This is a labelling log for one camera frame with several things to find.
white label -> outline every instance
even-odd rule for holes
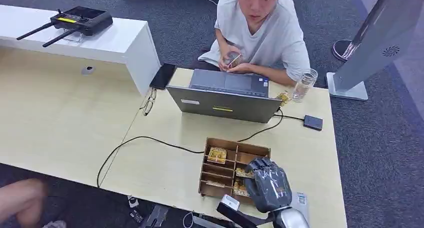
[[[195,105],[199,105],[200,104],[198,101],[184,100],[184,99],[181,99],[181,102],[182,103],[195,104]]]
[[[298,193],[297,194],[297,199],[299,201],[299,204],[304,205],[304,206],[307,204],[307,198],[306,198],[306,196],[304,194]]]
[[[229,206],[231,209],[237,211],[240,206],[240,202],[238,202],[236,199],[230,197],[229,195],[224,195],[224,197],[221,200],[222,203]]]

laptop keyboard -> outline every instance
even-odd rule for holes
[[[200,85],[192,85],[191,88],[206,90],[206,91],[235,93],[235,94],[247,95],[247,96],[265,97],[264,93],[259,93],[259,92],[240,91],[240,90],[232,90],[232,89],[208,87],[208,86],[200,86]]]

round base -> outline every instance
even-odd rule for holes
[[[352,40],[339,40],[335,42],[335,44],[332,46],[332,53],[333,55],[340,61],[346,62],[347,59],[343,57],[343,54],[345,53],[346,49],[348,48],[349,44],[352,42]]]

eyeglasses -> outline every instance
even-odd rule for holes
[[[150,88],[150,95],[145,102],[143,102],[143,106],[141,106],[140,110],[143,109],[143,116],[147,116],[151,111],[153,104],[156,100],[156,88]]]

plastic wrap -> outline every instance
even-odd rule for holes
[[[244,184],[260,212],[266,213],[290,205],[292,191],[286,173],[275,162],[269,158],[256,158],[245,171],[253,171],[254,179],[245,178]]]

